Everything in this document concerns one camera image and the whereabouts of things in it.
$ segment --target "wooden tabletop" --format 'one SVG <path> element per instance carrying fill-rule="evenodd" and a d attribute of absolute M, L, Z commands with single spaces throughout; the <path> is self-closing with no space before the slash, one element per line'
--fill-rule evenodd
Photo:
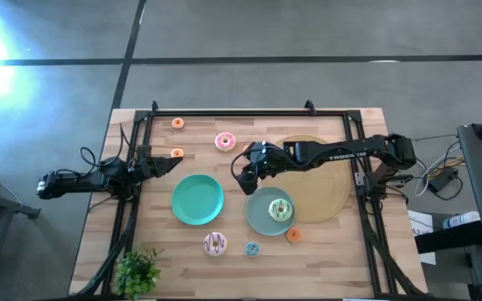
<path fill-rule="evenodd" d="M 387 134 L 382 110 L 359 109 L 366 136 Z M 118 124 L 131 133 L 136 110 L 114 110 L 105 140 L 103 157 L 115 155 L 120 144 Z M 291 135 L 313 135 L 328 142 L 345 140 L 342 119 L 338 117 L 186 117 L 185 127 L 174 130 L 172 118 L 154 118 L 151 151 L 154 156 L 170 156 L 182 148 L 184 160 L 169 174 L 146 181 L 136 224 L 137 248 L 164 249 L 158 266 L 162 279 L 157 298 L 368 298 L 373 296 L 366 249 L 358 216 L 356 196 L 350 195 L 343 210 L 320 223 L 295 224 L 302 241 L 291 244 L 286 237 L 265 237 L 245 220 L 248 197 L 232 178 L 232 159 L 252 141 L 278 141 Z M 219 152 L 215 136 L 223 131 L 235 134 L 237 145 L 229 153 Z M 124 146 L 121 158 L 126 158 Z M 239 160 L 237 168 L 245 162 Z M 372 161 L 376 168 L 378 161 Z M 224 190 L 224 206 L 212 222 L 192 227 L 172 214 L 170 200 L 174 186 L 185 176 L 208 174 Z M 108 197 L 96 193 L 91 205 Z M 96 207 L 87 216 L 69 292 L 83 288 L 108 253 L 115 219 L 116 201 Z M 390 252 L 413 283 L 427 291 L 418 251 L 403 199 L 388 196 L 382 211 Z M 203 251 L 203 239 L 221 232 L 228 249 L 212 258 Z M 256 258 L 244 254 L 249 241 L 260 245 Z M 382 286 L 385 276 L 377 259 Z"/>

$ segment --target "toy donut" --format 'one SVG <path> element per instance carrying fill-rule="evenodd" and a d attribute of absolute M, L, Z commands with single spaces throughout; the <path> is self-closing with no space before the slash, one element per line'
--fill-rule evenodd
<path fill-rule="evenodd" d="M 297 228 L 291 228 L 290 230 L 288 230 L 285 236 L 290 242 L 298 242 L 300 240 L 300 230 Z"/>
<path fill-rule="evenodd" d="M 235 137 L 232 133 L 220 133 L 215 137 L 215 146 L 220 151 L 230 151 L 235 147 Z"/>
<path fill-rule="evenodd" d="M 204 238 L 204 251 L 210 256 L 221 255 L 226 251 L 227 245 L 226 237 L 219 232 L 211 232 Z"/>
<path fill-rule="evenodd" d="M 176 157 L 183 157 L 183 150 L 182 149 L 174 149 L 171 151 L 171 157 L 176 158 Z"/>
<path fill-rule="evenodd" d="M 183 119 L 181 118 L 174 118 L 172 120 L 172 127 L 174 129 L 181 129 L 185 125 L 185 122 L 183 122 Z"/>
<path fill-rule="evenodd" d="M 277 222 L 285 222 L 293 214 L 293 207 L 285 199 L 276 199 L 269 204 L 269 214 Z"/>
<path fill-rule="evenodd" d="M 259 253 L 259 245 L 256 242 L 247 242 L 246 246 L 244 246 L 244 252 L 247 253 L 250 257 L 254 257 Z"/>

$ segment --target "potted plant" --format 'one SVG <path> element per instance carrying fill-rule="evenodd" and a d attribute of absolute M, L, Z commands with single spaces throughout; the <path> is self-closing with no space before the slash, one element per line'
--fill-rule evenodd
<path fill-rule="evenodd" d="M 153 292 L 157 279 L 161 277 L 161 270 L 156 267 L 159 253 L 156 249 L 126 253 L 116 267 L 116 292 L 127 294 L 131 300 L 137 300 L 140 294 Z"/>

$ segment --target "concrete floor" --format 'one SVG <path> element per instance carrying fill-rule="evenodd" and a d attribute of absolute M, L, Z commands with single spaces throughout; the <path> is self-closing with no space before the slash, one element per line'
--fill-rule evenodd
<path fill-rule="evenodd" d="M 137 0 L 0 1 L 0 59 L 123 58 Z M 482 0 L 148 0 L 135 57 L 482 54 Z M 38 177 L 101 151 L 121 67 L 0 67 L 0 181 L 32 207 L 0 252 L 0 300 L 67 293 L 89 195 L 41 201 Z M 382 107 L 412 138 L 482 122 L 482 62 L 132 66 L 122 108 Z M 416 143 L 424 161 L 453 138 Z M 422 212 L 474 210 L 405 192 Z M 435 291 L 439 279 L 429 281 Z"/>

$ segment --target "blue plate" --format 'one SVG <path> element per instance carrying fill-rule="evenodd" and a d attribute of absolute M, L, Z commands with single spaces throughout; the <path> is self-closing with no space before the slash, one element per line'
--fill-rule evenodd
<path fill-rule="evenodd" d="M 223 209 L 223 188 L 211 176 L 192 175 L 174 188 L 171 206 L 174 215 L 186 224 L 199 226 L 212 221 Z"/>
<path fill-rule="evenodd" d="M 285 222 L 275 221 L 269 214 L 269 205 L 272 201 L 281 198 L 288 201 L 293 207 L 291 217 Z M 247 222 L 259 234 L 277 236 L 288 231 L 295 221 L 295 204 L 287 192 L 276 187 L 258 189 L 247 202 Z"/>

